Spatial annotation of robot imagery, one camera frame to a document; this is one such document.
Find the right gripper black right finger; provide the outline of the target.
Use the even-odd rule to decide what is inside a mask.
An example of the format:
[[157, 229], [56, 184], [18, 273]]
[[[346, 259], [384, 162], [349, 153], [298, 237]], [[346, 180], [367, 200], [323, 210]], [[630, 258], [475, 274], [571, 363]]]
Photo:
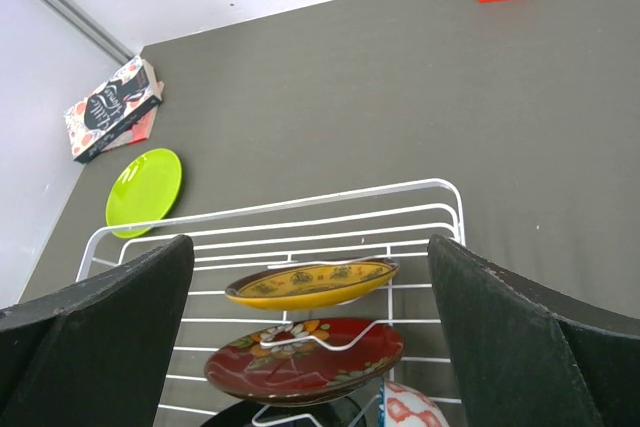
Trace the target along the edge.
[[471, 426], [636, 426], [639, 322], [434, 234], [432, 288]]

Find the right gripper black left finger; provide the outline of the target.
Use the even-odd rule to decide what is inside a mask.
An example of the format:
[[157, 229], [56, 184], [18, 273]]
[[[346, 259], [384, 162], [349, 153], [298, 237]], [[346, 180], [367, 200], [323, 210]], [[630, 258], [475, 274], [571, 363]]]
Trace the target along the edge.
[[2, 309], [2, 425], [152, 425], [193, 269], [193, 241], [178, 235]]

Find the lime green plate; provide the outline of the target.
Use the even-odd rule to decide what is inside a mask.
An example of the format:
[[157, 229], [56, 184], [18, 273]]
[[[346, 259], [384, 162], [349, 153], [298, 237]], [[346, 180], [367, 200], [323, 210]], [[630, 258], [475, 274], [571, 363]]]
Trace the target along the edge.
[[174, 151], [156, 148], [139, 155], [111, 188], [106, 224], [114, 227], [164, 219], [179, 196], [182, 181], [182, 162]]

